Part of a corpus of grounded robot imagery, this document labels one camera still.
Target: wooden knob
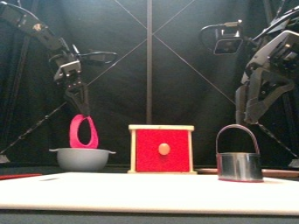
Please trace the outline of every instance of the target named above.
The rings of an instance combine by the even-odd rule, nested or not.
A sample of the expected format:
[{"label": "wooden knob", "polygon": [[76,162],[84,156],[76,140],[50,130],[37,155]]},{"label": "wooden knob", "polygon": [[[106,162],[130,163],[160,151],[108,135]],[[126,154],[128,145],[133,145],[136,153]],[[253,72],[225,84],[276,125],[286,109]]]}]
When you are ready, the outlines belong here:
[{"label": "wooden knob", "polygon": [[157,150],[158,150],[158,153],[160,153],[161,155],[166,155],[166,154],[169,153],[169,151],[170,151],[170,146],[169,146],[166,143],[161,143],[161,144],[158,145]]}]

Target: metal pole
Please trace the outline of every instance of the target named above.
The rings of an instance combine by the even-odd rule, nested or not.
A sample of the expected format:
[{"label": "metal pole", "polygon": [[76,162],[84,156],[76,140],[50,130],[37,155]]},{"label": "metal pole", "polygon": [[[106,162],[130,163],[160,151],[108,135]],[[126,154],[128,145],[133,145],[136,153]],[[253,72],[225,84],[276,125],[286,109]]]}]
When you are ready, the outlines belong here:
[{"label": "metal pole", "polygon": [[153,2],[146,0],[146,97],[145,97],[145,123],[152,123],[152,82],[153,82],[153,71],[152,71],[152,56],[153,56],[153,24],[152,24],[152,9]]}]

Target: red fabric panel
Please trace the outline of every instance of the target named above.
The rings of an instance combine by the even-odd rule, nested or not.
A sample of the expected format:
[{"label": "red fabric panel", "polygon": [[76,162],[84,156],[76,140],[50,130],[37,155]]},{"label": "red fabric panel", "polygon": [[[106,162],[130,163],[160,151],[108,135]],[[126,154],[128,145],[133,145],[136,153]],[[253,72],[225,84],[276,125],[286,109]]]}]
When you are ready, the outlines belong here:
[{"label": "red fabric panel", "polygon": [[[158,145],[168,144],[166,155],[158,153]],[[137,172],[188,172],[188,130],[138,129],[136,131]]]}]

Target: red object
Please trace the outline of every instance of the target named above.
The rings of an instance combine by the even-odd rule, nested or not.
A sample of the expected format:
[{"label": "red object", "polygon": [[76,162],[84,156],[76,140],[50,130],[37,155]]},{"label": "red object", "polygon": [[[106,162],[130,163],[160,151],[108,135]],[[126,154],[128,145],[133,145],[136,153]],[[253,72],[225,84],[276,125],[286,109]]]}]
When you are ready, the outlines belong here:
[{"label": "red object", "polygon": [[[80,124],[82,123],[85,119],[88,119],[88,126],[89,126],[89,132],[90,132],[88,144],[82,144],[78,139]],[[97,134],[93,121],[89,116],[84,117],[82,115],[76,115],[72,118],[72,121],[69,124],[69,147],[82,148],[82,149],[96,149],[98,147],[98,134]]]},{"label": "red object", "polygon": [[39,173],[25,173],[25,174],[0,175],[0,180],[29,178],[29,177],[34,177],[34,176],[41,176],[41,174]]},{"label": "red object", "polygon": [[[169,152],[158,152],[166,144]],[[137,129],[134,149],[134,170],[137,172],[188,172],[189,143],[188,130]]]}]

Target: table surface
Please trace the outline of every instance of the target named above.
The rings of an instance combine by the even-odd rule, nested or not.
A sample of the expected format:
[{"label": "table surface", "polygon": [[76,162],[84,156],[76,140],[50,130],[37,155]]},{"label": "table surface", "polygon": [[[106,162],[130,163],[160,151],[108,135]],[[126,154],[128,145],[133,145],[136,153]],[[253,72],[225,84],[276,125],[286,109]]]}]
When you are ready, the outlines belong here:
[{"label": "table surface", "polygon": [[0,209],[299,216],[299,182],[216,175],[61,173],[0,181]]}]

